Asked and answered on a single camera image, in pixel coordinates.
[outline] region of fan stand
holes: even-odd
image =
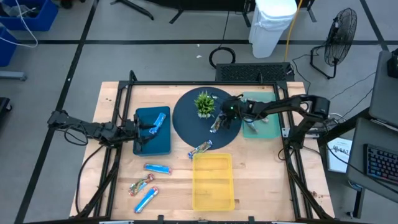
[[[334,58],[334,61],[333,61],[333,63],[335,64],[335,66],[334,66],[335,70],[334,70],[334,72],[333,72],[333,76],[332,76],[332,77],[329,76],[329,75],[327,75],[325,72],[323,72],[322,70],[320,70],[318,67],[316,67],[316,66],[313,64],[313,51],[314,51],[314,50],[318,50],[318,49],[320,49],[320,48],[322,48],[322,47],[324,47],[324,45],[321,45],[321,46],[318,46],[318,47],[314,47],[314,48],[311,50],[311,61],[310,61],[310,65],[311,65],[313,68],[315,68],[318,72],[320,72],[322,75],[326,76],[327,79],[335,78],[335,77],[336,77],[336,71],[337,71],[337,63],[338,63],[338,59],[337,59],[337,58]]]

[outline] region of blue bin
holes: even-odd
[[[8,6],[16,6],[15,0],[3,0]],[[24,18],[31,31],[48,31],[57,16],[58,8],[51,0],[19,0],[19,5],[39,5],[40,12],[35,18]],[[0,17],[0,22],[9,30],[26,30],[20,18]]]
[[[11,42],[17,43],[17,40],[7,32],[7,29],[0,27],[0,37],[9,40]],[[0,67],[7,66],[10,63],[11,57],[15,52],[17,45],[10,44],[0,39]]]

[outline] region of potted plant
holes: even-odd
[[[206,92],[201,92],[198,98],[195,99],[195,105],[198,109],[199,118],[209,118],[215,110],[214,99],[212,99]]]

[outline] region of yellow cable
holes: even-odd
[[[293,17],[292,25],[290,25],[289,34],[288,34],[288,36],[287,36],[287,42],[286,42],[286,51],[285,51],[285,59],[284,59],[284,62],[286,61],[286,59],[287,59],[287,53],[289,52],[289,40],[290,40],[290,35],[292,34],[294,22],[296,21],[297,15],[299,14],[299,10],[300,10],[300,8],[301,8],[301,4],[302,4],[302,3],[303,3],[303,0],[300,0],[299,4],[298,4],[298,6],[297,6],[297,11],[296,11],[296,13],[294,14],[294,17]]]

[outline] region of yellow container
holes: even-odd
[[[192,207],[196,211],[234,210],[232,157],[225,153],[193,156]]]

